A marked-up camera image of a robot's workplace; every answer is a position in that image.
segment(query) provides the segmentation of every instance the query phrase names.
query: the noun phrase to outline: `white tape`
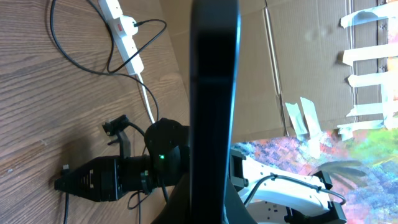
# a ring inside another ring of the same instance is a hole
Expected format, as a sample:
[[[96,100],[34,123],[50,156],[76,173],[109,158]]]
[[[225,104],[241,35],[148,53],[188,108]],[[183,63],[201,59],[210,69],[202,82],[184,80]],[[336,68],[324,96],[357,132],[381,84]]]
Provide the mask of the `white tape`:
[[[385,111],[397,112],[398,101],[387,103],[370,103],[365,105],[354,105],[354,108],[347,114],[349,116],[362,116],[369,114],[384,114]]]
[[[353,66],[354,61],[393,57],[397,55],[398,43],[363,47],[359,49],[345,50],[343,54],[343,63]]]
[[[394,112],[397,108],[395,107],[398,101],[394,101],[394,85],[396,83],[385,83],[381,85],[381,101],[382,111],[384,117],[384,125],[387,129],[396,128],[396,119],[394,119]]]
[[[373,73],[367,75],[350,75],[348,83],[352,87],[380,85],[383,83],[398,83],[398,71]]]
[[[287,112],[289,113],[290,120],[292,121],[294,131],[296,132],[297,139],[304,141],[307,137],[308,131],[305,127],[303,117],[300,112],[298,104],[285,103]]]
[[[308,140],[308,147],[310,149],[309,153],[311,156],[318,159],[321,154],[320,138],[322,135],[322,131],[319,125],[317,111],[315,110],[315,105],[312,101],[302,97],[300,97],[300,99],[311,137],[311,139]]]
[[[378,21],[381,19],[393,18],[397,16],[398,2],[390,2],[382,6],[360,10],[347,15],[340,20],[340,25],[344,28],[364,24],[367,22]]]
[[[380,129],[384,127],[384,121],[383,120],[375,120],[375,121],[363,121],[363,122],[357,122],[357,123],[351,123],[351,124],[342,124],[338,125],[337,128],[340,128],[338,131],[339,134],[342,135],[342,138],[344,140],[344,136],[346,136],[346,140],[349,139],[347,136],[350,136],[350,138],[353,137],[353,132],[361,129]]]
[[[305,127],[303,117],[300,112],[298,104],[285,103],[290,120],[292,121],[294,131],[297,139],[300,141],[306,140],[308,131]],[[312,101],[301,97],[301,104],[303,105],[305,119],[307,120],[308,129],[310,130],[310,137],[308,143],[308,154],[319,159],[321,155],[320,138],[322,136],[321,127],[319,126],[317,112]]]
[[[310,131],[311,138],[321,135],[321,127],[319,126],[317,112],[315,110],[315,105],[312,101],[306,98],[301,99],[301,104],[303,105],[305,120],[307,121],[308,130]]]

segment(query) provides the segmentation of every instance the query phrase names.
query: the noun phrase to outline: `wood grain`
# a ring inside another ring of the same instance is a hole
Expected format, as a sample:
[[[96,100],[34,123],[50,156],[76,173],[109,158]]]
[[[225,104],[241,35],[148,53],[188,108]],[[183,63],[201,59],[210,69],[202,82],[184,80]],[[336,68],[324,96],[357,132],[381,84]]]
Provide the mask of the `wood grain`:
[[[158,0],[119,2],[124,14],[137,21],[162,19]],[[0,223],[61,223],[64,194],[53,189],[53,182],[62,165],[73,169],[118,153],[118,146],[106,145],[100,128],[107,119],[127,114],[143,129],[150,125],[134,81],[92,75],[63,58],[49,36],[50,3],[0,1]],[[54,19],[68,54],[103,70],[111,42],[95,10],[84,0],[58,0]],[[161,28],[157,23],[141,26],[134,36],[137,46]],[[168,33],[141,58],[142,76],[157,97],[160,117],[188,124],[188,100]],[[111,68],[120,63],[115,51]],[[133,154],[140,154],[142,136],[126,132]],[[68,223],[137,223],[137,211],[126,208],[128,198],[95,203],[71,196]],[[163,206],[162,192],[156,190],[142,205],[142,223],[150,223]]]

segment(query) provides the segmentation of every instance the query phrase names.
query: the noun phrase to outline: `black cable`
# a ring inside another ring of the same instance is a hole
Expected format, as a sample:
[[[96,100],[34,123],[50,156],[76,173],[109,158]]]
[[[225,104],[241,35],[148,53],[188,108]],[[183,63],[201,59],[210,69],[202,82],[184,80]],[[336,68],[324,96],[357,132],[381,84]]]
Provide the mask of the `black cable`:
[[[138,127],[136,124],[132,122],[128,122],[129,126],[132,126],[135,130],[137,130],[140,134],[142,134],[142,137],[145,137],[145,131],[143,131],[140,127]]]
[[[268,179],[271,179],[271,178],[273,178],[274,180],[275,180],[276,178],[288,180],[288,181],[291,181],[291,182],[293,182],[293,183],[300,184],[300,185],[305,186],[305,187],[309,187],[309,188],[311,188],[311,189],[315,189],[315,190],[318,190],[318,191],[321,191],[321,192],[324,192],[324,193],[328,193],[328,194],[334,195],[334,196],[336,196],[336,197],[339,197],[339,198],[341,199],[340,205],[344,205],[344,204],[346,203],[345,197],[342,196],[341,194],[338,194],[338,193],[334,192],[334,191],[327,190],[327,189],[323,189],[323,188],[321,188],[320,186],[308,184],[308,183],[306,183],[306,182],[304,182],[304,181],[297,180],[297,179],[292,178],[292,177],[287,177],[287,176],[284,176],[284,175],[277,175],[277,174],[274,174],[274,175],[268,175],[268,176],[266,176],[266,177],[263,177],[263,178],[261,178],[261,179],[257,182],[257,184],[254,186],[254,188],[251,190],[251,192],[250,192],[249,196],[247,197],[247,199],[244,201],[244,203],[243,203],[244,206],[247,207],[247,206],[249,205],[250,201],[253,199],[253,197],[254,197],[254,195],[256,194],[256,192],[257,192],[258,188],[260,187],[260,185],[261,185],[264,181],[266,181],[266,180],[268,180]]]
[[[100,11],[98,10],[98,8],[97,8],[90,0],[87,0],[87,1],[91,4],[91,6],[94,7],[94,9],[96,10],[96,12],[99,14],[99,16],[100,16],[100,17],[102,18],[102,20],[104,21],[105,26],[106,26],[108,32],[110,32],[109,34],[110,34],[111,40],[112,40],[112,47],[111,47],[111,54],[109,55],[109,59],[108,59],[108,64],[109,64],[109,63],[110,63],[110,58],[111,58],[111,56],[112,56],[113,49],[114,49],[114,39],[113,39],[113,36],[112,36],[112,33],[111,33],[111,28],[110,28],[109,25],[106,23],[105,18],[102,16],[102,14],[101,14]],[[67,60],[69,60],[72,64],[74,64],[74,66],[76,66],[76,67],[82,69],[83,71],[90,72],[90,73],[96,74],[96,75],[106,75],[106,76],[116,76],[116,75],[117,75],[117,76],[128,77],[128,78],[132,78],[134,81],[140,83],[140,84],[149,92],[149,94],[151,95],[151,97],[154,99],[154,102],[155,102],[155,105],[156,105],[156,112],[157,112],[157,119],[156,119],[156,120],[158,121],[158,120],[159,120],[159,106],[158,106],[158,104],[157,104],[157,100],[156,100],[155,96],[153,95],[153,93],[149,90],[149,88],[148,88],[145,84],[143,84],[143,83],[140,82],[138,79],[136,79],[136,78],[134,78],[134,77],[132,77],[132,76],[130,76],[130,75],[125,75],[125,74],[121,74],[121,73],[112,73],[112,74],[110,74],[110,73],[106,73],[106,72],[97,72],[97,71],[91,70],[91,69],[89,69],[89,68],[86,68],[86,67],[80,65],[79,63],[77,63],[74,59],[72,59],[72,58],[64,51],[64,49],[61,47],[61,45],[60,45],[60,43],[59,43],[59,41],[58,41],[58,39],[57,39],[57,36],[55,35],[55,31],[54,31],[54,9],[55,9],[55,3],[56,3],[56,2],[57,2],[57,0],[53,0],[52,3],[51,3],[51,10],[50,10],[50,31],[51,31],[51,35],[52,35],[52,38],[53,38],[53,40],[54,40],[55,45],[57,46],[57,48],[59,49],[59,51],[63,54],[63,56],[64,56]]]
[[[65,213],[63,215],[63,224],[68,223],[68,213],[69,213],[69,194],[65,194]]]
[[[158,33],[158,34],[156,34],[155,35],[155,37],[154,38],[152,38],[150,41],[148,41],[146,44],[144,44],[144,46],[142,46],[134,55],[132,55],[127,61],[125,61],[123,64],[121,64],[117,69],[115,69],[115,70],[110,70],[109,69],[109,64],[110,64],[110,62],[111,62],[111,58],[112,58],[112,55],[109,57],[109,60],[108,60],[108,64],[107,64],[107,66],[106,66],[106,69],[107,69],[107,71],[109,72],[109,73],[115,73],[115,72],[117,72],[117,71],[119,71],[120,69],[122,69],[125,65],[127,65],[127,63],[129,63],[135,56],[137,56],[139,53],[141,53],[146,47],[148,47],[148,45],[149,44],[151,44],[154,40],[156,40],[160,35],[162,35],[162,33],[166,30],[166,28],[167,28],[167,23],[165,22],[165,21],[163,21],[163,20],[161,20],[161,19],[148,19],[148,20],[146,20],[146,21],[142,21],[142,22],[137,22],[136,24],[134,24],[134,27],[139,27],[139,26],[141,26],[141,25],[143,25],[143,24],[145,24],[145,23],[147,23],[147,22],[161,22],[161,23],[163,23],[164,24],[164,27],[163,27],[163,29]]]
[[[162,186],[162,191],[163,191],[163,196],[164,196],[164,200],[166,201],[166,203],[168,203],[169,202],[169,195],[168,195],[168,193],[167,193],[167,189],[166,189],[166,186],[164,185],[164,181],[163,181],[163,179],[161,180],[161,186]]]
[[[144,147],[144,150],[142,150],[142,156],[145,154],[145,149],[147,148],[147,146]],[[138,194],[138,224],[141,224],[141,203],[148,197],[149,195],[147,195],[146,197],[144,197],[144,199],[141,200],[141,196]]]
[[[139,196],[140,193],[144,193],[144,192],[143,192],[142,190],[138,190],[138,191],[134,192],[134,193],[130,196],[129,202],[128,202],[128,204],[127,204],[127,209],[128,209],[128,210],[134,210],[135,208],[139,207],[140,204],[149,196],[149,195],[147,195],[146,197],[144,197],[144,199],[139,200],[138,203],[137,203],[135,206],[130,207],[130,201],[131,201],[131,199],[132,199],[134,196],[136,196],[136,195]]]

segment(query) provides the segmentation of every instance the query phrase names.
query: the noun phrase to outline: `cardboard box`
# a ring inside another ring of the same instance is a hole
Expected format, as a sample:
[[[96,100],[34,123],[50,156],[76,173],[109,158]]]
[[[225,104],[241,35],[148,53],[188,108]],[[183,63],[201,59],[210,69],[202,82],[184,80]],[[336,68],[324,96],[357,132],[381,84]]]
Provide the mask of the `cardboard box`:
[[[189,93],[192,1],[160,3]],[[355,122],[346,117],[355,104],[381,102],[378,86],[357,92],[346,82],[353,73],[377,72],[377,60],[358,62],[353,68],[337,60],[344,50],[387,39],[386,33],[378,33],[378,22],[352,29],[338,25],[343,16],[374,6],[375,0],[242,0],[233,142],[283,136],[286,131],[294,135],[284,103],[299,103],[300,97],[314,102],[322,130]]]

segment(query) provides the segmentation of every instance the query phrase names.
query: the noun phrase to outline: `power strip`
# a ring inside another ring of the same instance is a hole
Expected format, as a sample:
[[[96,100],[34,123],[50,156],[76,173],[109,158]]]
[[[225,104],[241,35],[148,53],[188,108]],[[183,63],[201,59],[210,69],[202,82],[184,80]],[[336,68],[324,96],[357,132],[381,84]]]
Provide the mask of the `power strip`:
[[[98,0],[106,22],[111,27],[116,46],[122,56],[123,62],[127,61],[137,52],[137,47],[132,36],[138,32],[134,27],[136,21],[124,16],[118,0]],[[144,70],[144,64],[138,55],[126,64],[129,75],[140,74]]]

